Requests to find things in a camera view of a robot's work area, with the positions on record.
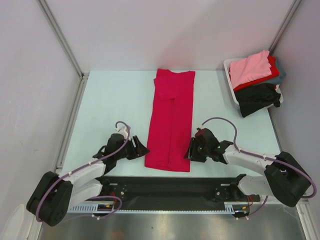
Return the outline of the magenta t shirt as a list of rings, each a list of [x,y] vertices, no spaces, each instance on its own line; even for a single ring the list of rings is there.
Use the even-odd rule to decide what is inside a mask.
[[[195,77],[195,71],[157,70],[145,167],[190,172],[185,154],[192,135]]]

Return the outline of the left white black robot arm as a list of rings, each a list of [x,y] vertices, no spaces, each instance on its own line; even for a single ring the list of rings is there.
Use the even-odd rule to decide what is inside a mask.
[[[134,160],[150,150],[135,135],[125,138],[120,133],[110,136],[88,163],[61,175],[46,172],[26,204],[26,210],[39,222],[53,227],[60,223],[67,211],[84,201],[121,199],[113,194],[105,174],[113,170],[122,159]]]

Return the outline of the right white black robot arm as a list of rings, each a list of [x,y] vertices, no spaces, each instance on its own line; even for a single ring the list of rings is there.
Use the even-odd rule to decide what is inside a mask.
[[[312,185],[309,175],[291,154],[282,151],[271,156],[248,152],[234,142],[218,141],[207,128],[199,129],[191,138],[184,158],[200,163],[210,158],[218,163],[240,166],[258,173],[258,176],[242,173],[236,177],[230,194],[237,201],[242,201],[248,195],[265,195],[294,207]]]

